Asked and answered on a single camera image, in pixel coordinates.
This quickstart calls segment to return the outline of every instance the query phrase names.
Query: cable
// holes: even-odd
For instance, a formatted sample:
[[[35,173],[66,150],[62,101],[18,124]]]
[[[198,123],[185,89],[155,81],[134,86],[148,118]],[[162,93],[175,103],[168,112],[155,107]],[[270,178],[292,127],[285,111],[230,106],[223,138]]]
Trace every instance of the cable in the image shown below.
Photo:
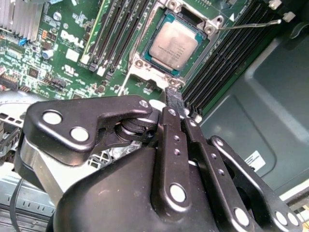
[[[279,25],[282,22],[281,19],[272,20],[268,23],[251,23],[251,24],[244,24],[234,27],[226,27],[226,28],[219,28],[218,30],[224,31],[224,30],[234,30],[234,29],[243,29],[243,28],[265,28],[273,25]]]
[[[23,182],[24,182],[24,179],[21,178],[18,184],[16,185],[16,188],[12,194],[11,201],[10,201],[10,218],[11,218],[12,225],[14,226],[14,229],[16,230],[16,232],[20,232],[19,226],[17,224],[17,218],[16,218],[16,203],[17,203],[18,194],[20,192]]]

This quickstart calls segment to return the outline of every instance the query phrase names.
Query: capacitor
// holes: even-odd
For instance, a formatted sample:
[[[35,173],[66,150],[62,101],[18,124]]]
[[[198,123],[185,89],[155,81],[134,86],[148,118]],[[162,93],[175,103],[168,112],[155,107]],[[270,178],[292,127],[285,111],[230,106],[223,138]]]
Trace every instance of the capacitor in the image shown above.
[[[43,59],[50,59],[51,57],[54,56],[54,51],[53,50],[45,50],[42,51],[42,57]]]
[[[53,15],[53,18],[55,21],[61,21],[62,15],[60,14],[60,12],[56,11]]]

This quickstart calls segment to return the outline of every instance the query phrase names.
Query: metal lever arm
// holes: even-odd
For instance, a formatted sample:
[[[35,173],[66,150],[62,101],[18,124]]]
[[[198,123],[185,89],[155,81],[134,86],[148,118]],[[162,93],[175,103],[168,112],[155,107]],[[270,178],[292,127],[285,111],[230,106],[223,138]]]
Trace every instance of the metal lever arm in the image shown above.
[[[147,117],[152,107],[137,95],[39,102],[29,107],[23,133],[41,151],[66,165],[81,165],[113,139],[116,123]]]

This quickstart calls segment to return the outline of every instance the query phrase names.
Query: mounting hole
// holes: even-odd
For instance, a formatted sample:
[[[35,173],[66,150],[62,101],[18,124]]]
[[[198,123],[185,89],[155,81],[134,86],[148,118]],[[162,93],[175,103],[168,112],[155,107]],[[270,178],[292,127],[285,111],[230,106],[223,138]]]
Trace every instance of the mounting hole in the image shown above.
[[[288,224],[288,221],[286,220],[286,218],[283,216],[282,213],[276,211],[276,217],[277,217],[277,220],[283,225],[283,226],[286,226]]]
[[[175,149],[175,150],[174,150],[174,154],[175,154],[176,156],[180,156],[180,150]]]
[[[179,141],[180,141],[179,136],[178,136],[178,135],[174,135],[174,140],[176,140],[177,142],[179,142]]]
[[[299,226],[298,220],[293,214],[288,213],[288,218],[293,225]]]
[[[169,113],[173,116],[176,116],[176,111],[174,111],[173,109],[169,109]]]
[[[57,125],[62,122],[62,117],[57,112],[46,112],[43,114],[43,120],[51,125]]]
[[[220,175],[223,175],[223,176],[225,175],[225,173],[222,169],[219,169],[218,172],[219,172]]]
[[[82,127],[73,128],[70,134],[78,142],[85,142],[89,138],[88,131]]]
[[[169,192],[172,196],[172,198],[177,202],[184,202],[186,199],[185,192],[182,187],[179,185],[173,184],[169,187]]]
[[[249,223],[250,223],[249,218],[242,209],[236,208],[234,210],[234,214],[241,225],[249,226]]]

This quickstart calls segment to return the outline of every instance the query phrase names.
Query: round metal rivet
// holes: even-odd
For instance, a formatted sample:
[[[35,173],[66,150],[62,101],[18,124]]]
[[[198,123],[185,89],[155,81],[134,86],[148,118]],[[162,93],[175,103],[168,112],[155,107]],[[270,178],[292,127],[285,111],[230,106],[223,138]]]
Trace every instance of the round metal rivet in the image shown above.
[[[62,122],[62,117],[56,112],[46,112],[43,114],[43,120],[51,125],[57,125]]]
[[[235,213],[237,220],[240,222],[241,225],[249,226],[249,223],[250,223],[249,218],[242,209],[236,208],[234,210],[234,213]]]
[[[173,109],[169,109],[169,113],[173,116],[176,116],[176,112]]]
[[[193,121],[192,119],[190,120],[190,124],[191,124],[191,126],[193,126],[193,127],[196,127],[196,126],[197,126],[197,124],[195,123],[195,121]]]
[[[185,192],[183,190],[183,188],[181,188],[178,185],[171,185],[169,188],[170,194],[172,196],[172,198],[177,201],[177,202],[184,202],[186,199],[186,195]]]
[[[288,224],[288,221],[286,220],[286,218],[283,216],[282,213],[276,211],[276,217],[277,217],[277,220],[283,225],[283,226],[286,226]]]
[[[298,222],[297,218],[296,218],[293,214],[288,213],[288,218],[289,218],[290,222],[291,222],[293,225],[299,226],[299,222]]]
[[[71,136],[78,142],[84,142],[89,138],[89,134],[86,129],[81,127],[76,127],[71,130]]]
[[[140,105],[145,107],[145,108],[148,108],[148,103],[145,100],[141,100]]]

